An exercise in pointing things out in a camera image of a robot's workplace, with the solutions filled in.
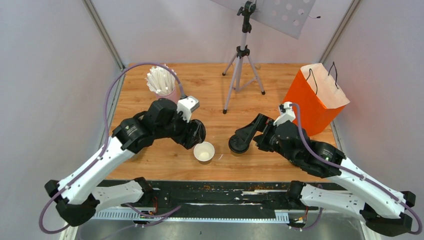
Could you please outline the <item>black plastic cup lid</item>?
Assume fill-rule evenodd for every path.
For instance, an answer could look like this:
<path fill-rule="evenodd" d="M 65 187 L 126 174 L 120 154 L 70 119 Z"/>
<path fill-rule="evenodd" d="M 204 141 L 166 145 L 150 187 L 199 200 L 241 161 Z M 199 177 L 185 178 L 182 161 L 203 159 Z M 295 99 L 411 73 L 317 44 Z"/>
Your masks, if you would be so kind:
<path fill-rule="evenodd" d="M 239 137 L 238 135 L 234 134 L 232 135 L 228 140 L 228 147 L 229 149 L 249 149 L 250 145 L 248 143 L 245 143 L 245 141 Z"/>

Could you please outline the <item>orange paper bag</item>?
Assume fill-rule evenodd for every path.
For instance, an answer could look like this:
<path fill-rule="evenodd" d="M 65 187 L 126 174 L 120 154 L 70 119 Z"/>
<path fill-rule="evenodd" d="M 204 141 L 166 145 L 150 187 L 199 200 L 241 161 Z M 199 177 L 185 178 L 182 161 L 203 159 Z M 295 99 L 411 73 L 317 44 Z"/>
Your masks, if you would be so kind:
<path fill-rule="evenodd" d="M 300 106 L 301 127 L 309 136 L 323 132 L 350 103 L 338 84 L 334 62 L 329 70 L 322 63 L 300 67 L 283 101 Z"/>

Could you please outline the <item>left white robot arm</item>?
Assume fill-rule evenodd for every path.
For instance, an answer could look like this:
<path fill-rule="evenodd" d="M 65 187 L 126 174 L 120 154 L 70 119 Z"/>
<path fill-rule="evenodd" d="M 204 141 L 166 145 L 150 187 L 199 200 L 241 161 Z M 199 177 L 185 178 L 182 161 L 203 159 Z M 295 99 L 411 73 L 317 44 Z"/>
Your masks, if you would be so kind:
<path fill-rule="evenodd" d="M 101 187 L 100 183 L 155 140 L 168 138 L 187 150 L 202 143 L 206 138 L 205 125 L 192 119 L 199 106 L 193 96 L 178 102 L 160 98 L 153 101 L 148 110 L 124 119 L 98 152 L 75 172 L 45 184 L 60 217 L 77 227 L 104 209 L 129 203 L 149 206 L 154 198 L 153 188 L 143 177 L 109 187 Z"/>

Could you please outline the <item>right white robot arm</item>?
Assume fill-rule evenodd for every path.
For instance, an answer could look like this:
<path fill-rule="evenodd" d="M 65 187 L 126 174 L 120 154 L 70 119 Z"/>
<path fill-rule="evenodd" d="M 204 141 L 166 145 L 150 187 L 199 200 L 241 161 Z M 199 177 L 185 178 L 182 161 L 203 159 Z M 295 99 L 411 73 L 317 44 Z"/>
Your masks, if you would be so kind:
<path fill-rule="evenodd" d="M 392 190 L 367 176 L 333 145 L 311 140 L 292 119 L 278 123 L 258 114 L 251 123 L 235 131 L 228 146 L 233 153 L 243 154 L 251 142 L 259 150 L 278 153 L 309 175 L 327 179 L 346 190 L 346 193 L 325 190 L 293 180 L 284 195 L 290 208 L 318 207 L 344 213 L 387 237 L 412 233 L 414 193 Z"/>

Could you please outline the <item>pink translucent straw holder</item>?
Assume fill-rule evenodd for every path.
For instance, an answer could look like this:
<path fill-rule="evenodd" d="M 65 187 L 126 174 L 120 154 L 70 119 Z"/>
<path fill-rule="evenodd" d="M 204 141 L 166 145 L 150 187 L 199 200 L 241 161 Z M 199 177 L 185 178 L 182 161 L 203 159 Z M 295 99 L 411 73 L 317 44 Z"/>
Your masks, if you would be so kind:
<path fill-rule="evenodd" d="M 178 103 L 178 101 L 180 100 L 181 95 L 179 94 L 179 91 L 177 90 L 177 88 L 175 87 L 169 94 L 164 94 L 164 92 L 160 92 L 157 94 L 157 97 L 160 98 L 165 98 L 168 100 L 173 101 L 174 103 Z"/>

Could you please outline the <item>bundle of white straws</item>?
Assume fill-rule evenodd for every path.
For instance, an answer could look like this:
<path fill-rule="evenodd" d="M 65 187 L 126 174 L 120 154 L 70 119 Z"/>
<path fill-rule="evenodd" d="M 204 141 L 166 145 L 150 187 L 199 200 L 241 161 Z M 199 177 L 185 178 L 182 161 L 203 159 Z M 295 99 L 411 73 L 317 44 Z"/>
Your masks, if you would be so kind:
<path fill-rule="evenodd" d="M 145 80 L 149 90 L 160 97 L 167 96 L 176 89 L 176 78 L 160 66 L 152 66 Z"/>

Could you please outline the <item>grey perforated panel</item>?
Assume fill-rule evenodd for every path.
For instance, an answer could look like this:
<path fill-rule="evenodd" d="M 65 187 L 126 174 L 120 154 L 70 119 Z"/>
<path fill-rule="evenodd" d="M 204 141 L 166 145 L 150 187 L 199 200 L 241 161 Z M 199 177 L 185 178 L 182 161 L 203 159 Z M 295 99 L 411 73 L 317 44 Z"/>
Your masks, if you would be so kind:
<path fill-rule="evenodd" d="M 315 0 L 215 0 L 215 3 L 243 16 L 242 32 L 250 33 L 255 20 L 298 39 Z"/>

